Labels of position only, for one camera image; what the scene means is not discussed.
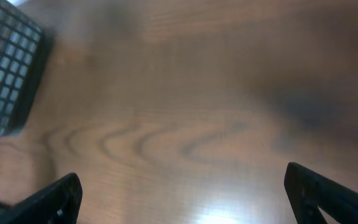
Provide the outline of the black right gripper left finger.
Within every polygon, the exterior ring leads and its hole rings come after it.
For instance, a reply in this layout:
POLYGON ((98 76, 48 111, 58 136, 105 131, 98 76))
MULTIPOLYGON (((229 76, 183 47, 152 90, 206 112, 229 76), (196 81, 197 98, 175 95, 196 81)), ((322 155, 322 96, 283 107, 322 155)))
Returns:
POLYGON ((0 224, 76 224, 82 195, 79 177, 69 173, 15 205, 0 202, 0 224))

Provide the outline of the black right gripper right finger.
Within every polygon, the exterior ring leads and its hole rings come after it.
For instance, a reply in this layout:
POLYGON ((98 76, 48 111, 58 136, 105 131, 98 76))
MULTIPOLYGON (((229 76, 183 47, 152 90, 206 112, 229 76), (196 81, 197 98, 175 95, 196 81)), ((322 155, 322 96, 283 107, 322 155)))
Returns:
POLYGON ((298 223, 358 223, 358 193, 296 162, 287 165, 284 187, 298 223))

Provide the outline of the grey plastic basket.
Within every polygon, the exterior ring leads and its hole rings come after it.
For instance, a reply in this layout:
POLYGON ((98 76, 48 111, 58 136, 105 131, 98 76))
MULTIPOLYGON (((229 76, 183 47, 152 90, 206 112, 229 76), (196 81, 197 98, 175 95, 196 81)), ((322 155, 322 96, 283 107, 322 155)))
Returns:
POLYGON ((52 45, 46 27, 0 0, 0 139, 22 131, 52 45))

